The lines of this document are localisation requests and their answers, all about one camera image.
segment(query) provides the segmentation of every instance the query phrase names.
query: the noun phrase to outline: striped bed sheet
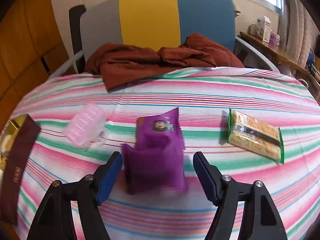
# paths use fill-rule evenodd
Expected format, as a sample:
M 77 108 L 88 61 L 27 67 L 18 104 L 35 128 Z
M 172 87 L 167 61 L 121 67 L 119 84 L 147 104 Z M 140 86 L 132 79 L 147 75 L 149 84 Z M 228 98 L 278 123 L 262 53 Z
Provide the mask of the striped bed sheet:
M 77 148 L 64 130 L 84 104 L 106 110 L 107 140 Z M 30 153 L 19 193 L 21 240 L 50 183 L 78 181 L 104 164 L 121 143 L 133 146 L 141 116 L 180 108 L 185 139 L 184 170 L 189 191 L 128 195 L 123 171 L 108 201 L 99 207 L 111 239 L 204 239 L 216 208 L 202 190 L 192 156 L 202 151 L 222 174 L 253 183 L 262 180 L 284 223 L 289 240 L 303 239 L 320 212 L 320 108 L 295 79 L 258 69 L 189 68 L 132 82 L 107 92 L 100 76 L 71 75 L 47 81 L 26 95 L 11 117 L 28 113 L 41 132 Z M 285 164 L 225 142 L 228 109 L 237 109 L 280 127 Z M 237 239 L 244 203 L 238 204 L 230 239 Z M 76 202 L 72 213 L 77 237 L 84 239 Z

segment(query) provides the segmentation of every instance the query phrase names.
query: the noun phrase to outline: screw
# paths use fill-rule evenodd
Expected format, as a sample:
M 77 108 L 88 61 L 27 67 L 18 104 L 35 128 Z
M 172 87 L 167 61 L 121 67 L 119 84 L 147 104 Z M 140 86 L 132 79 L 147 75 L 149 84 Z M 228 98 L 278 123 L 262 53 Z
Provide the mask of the screw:
M 86 176 L 84 177 L 84 179 L 85 179 L 86 181 L 93 180 L 93 175 L 91 175 L 91 174 L 86 175 Z
M 256 186 L 257 186 L 257 187 L 262 187 L 262 186 L 263 186 L 262 181 L 257 180 L 257 181 L 256 181 Z
M 229 175 L 223 175 L 223 176 L 222 176 L 222 179 L 223 179 L 224 181 L 230 181 L 230 180 L 231 180 L 231 177 L 230 177 Z
M 60 185 L 60 181 L 59 180 L 55 180 L 51 183 L 52 186 L 57 187 Z

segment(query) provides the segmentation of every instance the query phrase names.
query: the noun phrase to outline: purple wrapper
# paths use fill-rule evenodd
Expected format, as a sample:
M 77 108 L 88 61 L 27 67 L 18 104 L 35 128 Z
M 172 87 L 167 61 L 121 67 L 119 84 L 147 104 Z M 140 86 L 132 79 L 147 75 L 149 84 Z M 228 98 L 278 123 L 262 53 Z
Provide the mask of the purple wrapper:
M 179 108 L 137 120 L 136 144 L 122 144 L 129 194 L 154 188 L 188 189 L 183 171 L 184 141 Z

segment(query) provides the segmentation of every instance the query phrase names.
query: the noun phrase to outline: brown jacket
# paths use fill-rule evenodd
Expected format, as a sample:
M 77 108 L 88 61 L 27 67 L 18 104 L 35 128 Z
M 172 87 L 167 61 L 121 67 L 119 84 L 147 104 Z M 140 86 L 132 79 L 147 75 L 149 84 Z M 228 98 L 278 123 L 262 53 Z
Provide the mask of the brown jacket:
M 177 48 L 150 48 L 132 45 L 105 44 L 91 55 L 85 71 L 102 74 L 106 89 L 165 74 L 186 67 L 244 67 L 228 49 L 193 33 Z

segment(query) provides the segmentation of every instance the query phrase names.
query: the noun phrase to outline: pink plastic object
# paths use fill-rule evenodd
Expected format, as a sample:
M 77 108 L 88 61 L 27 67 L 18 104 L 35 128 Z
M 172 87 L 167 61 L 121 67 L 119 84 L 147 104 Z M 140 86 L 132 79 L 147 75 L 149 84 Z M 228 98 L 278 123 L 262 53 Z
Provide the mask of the pink plastic object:
M 87 104 L 72 118 L 66 136 L 74 145 L 86 147 L 104 130 L 105 120 L 105 110 L 95 104 Z

